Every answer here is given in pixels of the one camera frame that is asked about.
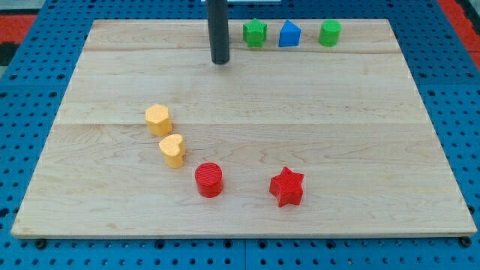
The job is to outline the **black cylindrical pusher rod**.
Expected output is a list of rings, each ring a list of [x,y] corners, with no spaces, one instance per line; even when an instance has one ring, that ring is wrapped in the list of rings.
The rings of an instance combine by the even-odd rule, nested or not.
[[[216,65],[225,65],[230,60],[227,1],[207,0],[206,6],[211,60]]]

